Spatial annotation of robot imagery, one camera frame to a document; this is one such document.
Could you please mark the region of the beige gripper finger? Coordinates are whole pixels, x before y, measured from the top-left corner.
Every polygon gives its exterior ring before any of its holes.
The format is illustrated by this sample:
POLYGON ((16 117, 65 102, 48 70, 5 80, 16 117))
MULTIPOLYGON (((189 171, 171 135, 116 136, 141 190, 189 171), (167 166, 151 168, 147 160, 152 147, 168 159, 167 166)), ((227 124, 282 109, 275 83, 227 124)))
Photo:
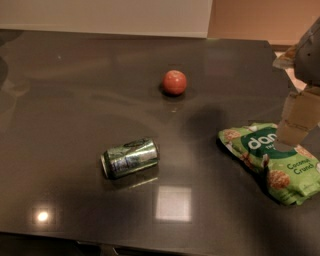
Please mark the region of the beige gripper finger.
POLYGON ((276 131, 276 148, 293 148, 320 123, 320 87, 306 86, 287 96, 276 131))

